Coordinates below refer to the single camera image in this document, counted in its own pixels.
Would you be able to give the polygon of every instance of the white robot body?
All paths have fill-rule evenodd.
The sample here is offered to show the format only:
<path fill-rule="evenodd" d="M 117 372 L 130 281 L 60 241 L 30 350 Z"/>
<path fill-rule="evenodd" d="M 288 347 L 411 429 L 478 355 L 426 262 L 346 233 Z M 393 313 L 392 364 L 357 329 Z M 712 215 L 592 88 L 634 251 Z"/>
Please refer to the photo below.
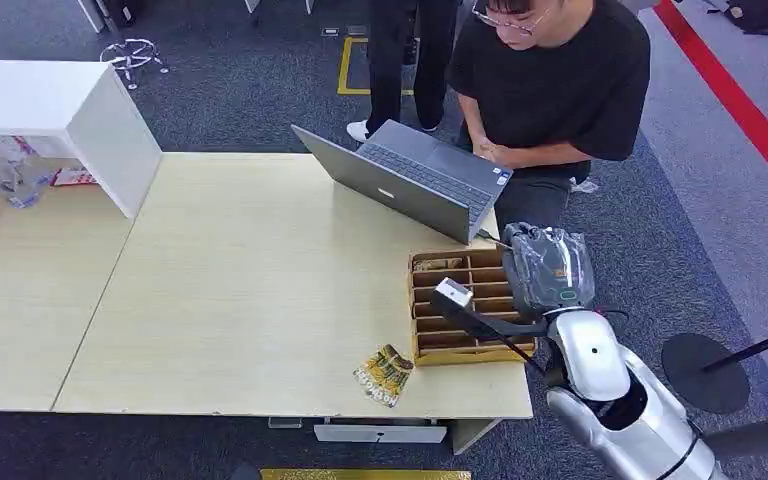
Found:
<path fill-rule="evenodd" d="M 548 390 L 549 407 L 620 478 L 726 479 L 678 399 L 637 355 L 616 343 L 601 315 L 562 313 L 549 338 L 560 348 L 567 380 Z"/>

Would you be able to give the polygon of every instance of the white shelf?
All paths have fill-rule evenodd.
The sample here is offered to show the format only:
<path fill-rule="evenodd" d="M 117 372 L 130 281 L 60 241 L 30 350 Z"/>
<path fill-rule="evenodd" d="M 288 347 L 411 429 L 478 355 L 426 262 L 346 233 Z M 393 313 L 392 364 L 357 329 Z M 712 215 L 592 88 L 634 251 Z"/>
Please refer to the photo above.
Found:
<path fill-rule="evenodd" d="M 116 72 L 101 62 L 0 60 L 0 135 L 71 152 L 133 218 L 161 151 Z"/>

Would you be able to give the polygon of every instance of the wooden box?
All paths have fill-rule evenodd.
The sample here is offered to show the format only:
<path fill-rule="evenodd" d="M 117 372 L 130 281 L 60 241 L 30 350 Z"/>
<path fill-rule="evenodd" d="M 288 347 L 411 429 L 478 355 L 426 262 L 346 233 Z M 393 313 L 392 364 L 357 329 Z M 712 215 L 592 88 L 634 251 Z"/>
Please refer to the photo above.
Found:
<path fill-rule="evenodd" d="M 408 269 L 413 355 L 417 366 L 524 361 L 500 341 L 479 342 L 470 337 L 438 316 L 430 303 L 431 292 L 449 277 L 472 290 L 476 311 L 513 323 L 528 321 L 521 319 L 514 308 L 498 250 L 418 253 L 411 255 Z M 513 341 L 529 355 L 537 349 L 533 337 L 514 337 Z"/>

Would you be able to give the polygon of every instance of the dark gray carpet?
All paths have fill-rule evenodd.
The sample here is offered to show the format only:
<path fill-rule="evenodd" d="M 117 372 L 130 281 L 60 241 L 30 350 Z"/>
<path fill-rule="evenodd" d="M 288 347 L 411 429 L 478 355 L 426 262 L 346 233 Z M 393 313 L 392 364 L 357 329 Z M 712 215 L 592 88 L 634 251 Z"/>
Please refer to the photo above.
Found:
<path fill-rule="evenodd" d="M 16 16 L 16 4 L 31 5 Z M 106 43 L 69 1 L 0 2 L 0 58 L 91 60 Z M 365 97 L 335 94 L 342 40 L 325 26 L 362 23 L 351 0 L 264 0 L 253 28 L 241 0 L 155 0 L 133 32 L 156 41 L 173 68 L 147 71 L 134 98 L 165 150 L 302 151 L 291 122 L 354 146 L 346 122 Z M 411 100 L 403 120 L 415 124 Z M 437 134 L 450 138 L 450 114 Z M 576 195 L 566 224 L 587 234 L 600 303 L 631 312 L 620 340 L 660 374 L 672 334 L 706 333 L 736 349 L 748 333 L 645 139 L 627 162 L 598 163 L 602 189 Z M 747 362 L 751 403 L 726 417 L 699 415 L 707 430 L 768 417 L 768 371 Z M 248 460 L 268 467 L 465 469 L 477 479 L 604 478 L 607 473 L 548 414 L 532 381 L 536 417 L 507 422 L 466 455 L 445 445 L 340 445 L 303 431 L 268 430 L 263 419 L 0 414 L 0 479 L 219 479 Z M 735 479 L 768 478 L 768 455 L 730 461 Z"/>

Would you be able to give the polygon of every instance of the man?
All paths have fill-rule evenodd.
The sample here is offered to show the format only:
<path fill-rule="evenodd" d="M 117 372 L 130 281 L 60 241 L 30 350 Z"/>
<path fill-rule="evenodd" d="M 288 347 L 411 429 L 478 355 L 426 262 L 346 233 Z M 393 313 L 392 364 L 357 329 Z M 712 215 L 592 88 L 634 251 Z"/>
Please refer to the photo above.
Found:
<path fill-rule="evenodd" d="M 617 0 L 479 0 L 450 83 L 459 144 L 515 169 L 496 202 L 512 222 L 556 226 L 571 177 L 632 151 L 649 85 L 649 37 Z"/>
<path fill-rule="evenodd" d="M 369 0 L 369 79 L 372 113 L 350 123 L 346 131 L 365 142 L 387 120 L 399 120 L 402 57 L 409 31 L 409 12 L 418 9 L 420 48 L 413 90 L 422 129 L 432 132 L 443 119 L 446 67 L 452 56 L 458 0 Z"/>

